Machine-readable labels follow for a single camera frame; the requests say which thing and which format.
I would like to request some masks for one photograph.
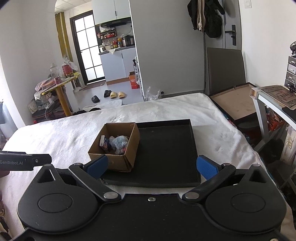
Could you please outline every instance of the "yellow slipper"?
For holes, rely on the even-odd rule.
[[[117,93],[114,92],[114,91],[112,91],[111,94],[110,94],[110,98],[111,98],[111,99],[114,99],[114,98],[116,98],[116,97],[117,97]]]
[[[121,98],[124,98],[126,95],[125,95],[125,93],[124,92],[118,92],[118,97],[119,97],[119,99],[121,99]]]

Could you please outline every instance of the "hanging clothes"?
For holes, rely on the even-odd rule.
[[[198,5],[197,5],[198,0],[191,0],[188,5],[187,5],[187,10],[189,13],[189,16],[191,17],[191,22],[193,25],[193,29],[197,30],[198,29],[198,22],[197,22],[197,11],[198,11]]]
[[[222,18],[217,13],[225,14],[218,0],[191,0],[187,5],[194,30],[205,32],[210,38],[222,35]]]
[[[197,13],[197,19],[198,19],[198,30],[203,32],[205,28],[205,0],[198,0],[198,13]]]
[[[205,0],[191,0],[187,5],[194,30],[204,31],[205,28]]]

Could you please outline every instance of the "metal screw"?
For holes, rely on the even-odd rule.
[[[106,199],[115,199],[117,197],[118,197],[118,193],[116,193],[116,192],[106,192],[104,194],[104,198],[106,198]]]
[[[148,201],[155,202],[156,201],[156,198],[155,197],[150,197],[150,198],[148,198]]]
[[[197,192],[188,192],[188,193],[185,193],[185,198],[186,199],[198,199],[200,197],[200,195],[197,193]]]

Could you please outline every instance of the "kitchen cabinet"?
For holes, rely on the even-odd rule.
[[[92,0],[95,24],[116,19],[114,0]]]
[[[106,81],[126,78],[121,50],[115,51],[114,54],[102,54],[101,61]]]
[[[117,19],[130,17],[128,0],[114,0]]]
[[[128,0],[92,0],[95,24],[130,17]]]
[[[124,69],[126,71],[126,77],[128,77],[129,73],[134,71],[133,59],[136,57],[136,48],[123,49],[122,57]]]

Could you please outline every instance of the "window pane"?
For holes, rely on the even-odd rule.
[[[90,53],[89,49],[81,51],[81,56],[82,56],[82,60],[83,60],[83,64],[84,64],[85,69],[93,67],[93,63],[91,60],[91,53]]]
[[[79,32],[85,29],[83,18],[75,20],[75,27],[76,27],[76,32]]]
[[[91,57],[92,57],[94,66],[101,65],[102,62],[101,62],[101,56],[99,55],[100,53],[99,47],[98,46],[92,47],[90,48],[90,51],[91,51]]]
[[[77,33],[78,43],[80,50],[87,49],[89,47],[89,44],[87,43],[87,37],[85,30]]]
[[[96,73],[94,72],[94,68],[85,70],[88,80],[95,80]]]
[[[96,39],[96,30],[94,27],[86,30],[87,40],[89,41],[89,47],[93,47],[98,45],[98,41]]]
[[[105,76],[102,65],[96,66],[94,69],[96,71],[97,78],[101,78],[101,77],[104,77]]]
[[[89,15],[84,17],[85,28],[94,27],[94,17],[93,15]]]

